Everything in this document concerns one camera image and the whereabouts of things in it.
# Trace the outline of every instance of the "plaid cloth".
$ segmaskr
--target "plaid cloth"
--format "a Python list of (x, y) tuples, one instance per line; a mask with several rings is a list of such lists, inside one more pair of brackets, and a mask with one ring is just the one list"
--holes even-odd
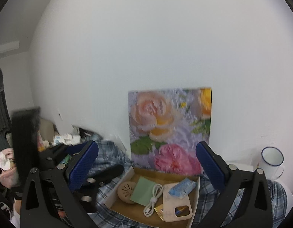
[[(89, 175), (95, 174), (98, 171), (102, 171), (107, 167), (115, 164), (123, 164), (125, 171), (120, 177), (113, 179), (113, 181), (109, 184), (99, 188), (96, 203), (98, 212), (89, 214), (90, 217), (99, 228), (148, 228), (149, 226), (128, 219), (114, 211), (111, 211), (103, 205), (103, 202), (110, 193), (110, 191), (116, 186), (116, 184), (124, 176), (125, 172), (131, 167), (131, 161), (128, 159), (124, 152), (117, 148), (117, 146), (113, 142), (100, 141), (97, 143), (99, 146), (99, 154), (89, 172)], [(287, 196), (285, 190), (279, 183), (268, 181), (268, 186), (271, 194), (271, 203), (273, 210), (273, 228), (275, 228), (278, 227), (278, 225), (285, 217), (287, 208)], [(218, 196), (219, 192), (213, 188), (209, 179), (204, 175), (201, 176), (199, 200), (192, 228), (196, 227), (200, 223), (200, 221), (210, 210)], [(242, 196), (243, 189), (240, 189), (222, 225), (226, 225), (232, 221)]]

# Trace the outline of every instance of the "open box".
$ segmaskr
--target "open box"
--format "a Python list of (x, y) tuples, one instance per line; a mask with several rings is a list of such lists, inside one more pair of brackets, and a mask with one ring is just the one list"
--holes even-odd
[[(119, 199), (117, 195), (117, 189), (119, 185), (126, 181), (138, 182), (140, 176), (149, 179), (153, 182), (159, 183), (161, 185), (170, 184), (180, 182), (186, 177), (197, 181), (196, 188), (189, 194), (189, 199), (193, 211), (193, 216), (190, 219), (182, 220), (182, 221), (174, 221), (174, 222), (164, 222), (160, 219), (160, 217), (153, 213), (151, 217), (145, 217), (143, 214), (144, 206), (140, 204), (127, 204)], [(177, 227), (177, 228), (190, 228), (194, 219), (194, 215), (197, 209), (198, 197), (199, 197), (199, 186), (200, 179), (199, 177), (190, 177), (190, 176), (182, 176), (171, 173), (160, 173), (153, 170), (145, 170), (137, 167), (131, 167), (120, 182), (113, 188), (113, 190), (109, 193), (108, 197), (104, 201), (104, 205), (106, 205), (109, 209), (129, 218), (134, 221), (143, 223), (148, 226), (158, 227), (158, 228), (169, 228), (169, 227)], [(155, 207), (161, 205), (163, 203), (163, 197), (161, 196)]]

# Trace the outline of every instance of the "mug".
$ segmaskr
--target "mug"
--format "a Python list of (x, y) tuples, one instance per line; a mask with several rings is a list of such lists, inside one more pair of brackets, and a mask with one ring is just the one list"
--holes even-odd
[[(261, 159), (258, 168), (263, 169), (267, 179), (276, 180), (281, 177), (285, 167), (281, 165), (284, 162), (282, 152), (273, 146), (267, 146), (261, 151)], [(282, 169), (281, 174), (277, 174), (277, 170)]]

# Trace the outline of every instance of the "metal screw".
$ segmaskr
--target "metal screw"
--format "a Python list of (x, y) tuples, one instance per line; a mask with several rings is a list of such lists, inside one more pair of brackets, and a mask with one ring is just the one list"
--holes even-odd
[(231, 170), (236, 170), (236, 169), (237, 169), (236, 165), (234, 165), (234, 164), (230, 164), (230, 165), (229, 165), (229, 168), (230, 168)]
[(34, 167), (34, 168), (31, 168), (31, 173), (35, 173), (37, 171), (37, 168)]
[(88, 179), (86, 179), (86, 181), (89, 182), (89, 183), (94, 183), (94, 182), (96, 182), (96, 180), (95, 180), (94, 178), (88, 178)]
[(258, 168), (258, 169), (257, 169), (257, 173), (258, 173), (258, 174), (263, 174), (263, 169)]
[(91, 196), (82, 196), (81, 200), (84, 202), (90, 202), (91, 201)]
[(62, 170), (62, 169), (65, 168), (65, 164), (59, 164), (59, 165), (57, 166), (57, 168), (58, 168), (58, 170)]

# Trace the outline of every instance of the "green sticky note pad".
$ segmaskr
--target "green sticky note pad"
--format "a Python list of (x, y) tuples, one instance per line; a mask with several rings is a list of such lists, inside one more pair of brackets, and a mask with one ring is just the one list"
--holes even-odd
[(133, 191), (131, 201), (146, 206), (153, 197), (152, 190), (156, 183), (140, 177)]

